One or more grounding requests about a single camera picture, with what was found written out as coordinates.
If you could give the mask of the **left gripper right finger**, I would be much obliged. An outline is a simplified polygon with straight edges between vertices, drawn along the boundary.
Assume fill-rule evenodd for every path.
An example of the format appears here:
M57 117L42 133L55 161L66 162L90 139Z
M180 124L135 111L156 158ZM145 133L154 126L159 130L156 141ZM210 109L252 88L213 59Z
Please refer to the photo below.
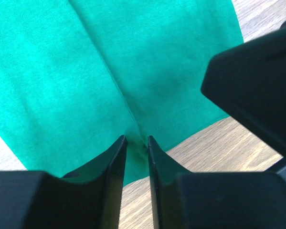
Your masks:
M286 229L286 180L273 172L191 172L148 138L156 229Z

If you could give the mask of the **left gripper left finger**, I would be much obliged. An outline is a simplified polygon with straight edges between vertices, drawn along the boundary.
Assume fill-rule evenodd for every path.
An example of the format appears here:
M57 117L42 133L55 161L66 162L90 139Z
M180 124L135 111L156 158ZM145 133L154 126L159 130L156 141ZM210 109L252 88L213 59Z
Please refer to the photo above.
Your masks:
M127 154L120 136L62 178L0 171L0 229L116 229Z

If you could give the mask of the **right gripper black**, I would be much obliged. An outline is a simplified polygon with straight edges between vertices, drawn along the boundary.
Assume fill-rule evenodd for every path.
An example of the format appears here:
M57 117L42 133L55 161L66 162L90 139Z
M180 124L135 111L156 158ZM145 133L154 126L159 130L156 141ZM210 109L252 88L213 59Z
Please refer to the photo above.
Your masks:
M201 92L286 158L286 22L215 55Z

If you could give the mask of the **green polo shirt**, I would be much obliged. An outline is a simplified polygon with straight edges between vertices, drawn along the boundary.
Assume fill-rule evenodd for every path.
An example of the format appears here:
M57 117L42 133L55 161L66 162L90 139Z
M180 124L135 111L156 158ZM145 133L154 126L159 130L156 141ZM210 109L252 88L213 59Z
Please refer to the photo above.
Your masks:
M201 94L210 59L243 42L229 0L0 0L0 137L61 177L128 141L124 184L227 115Z

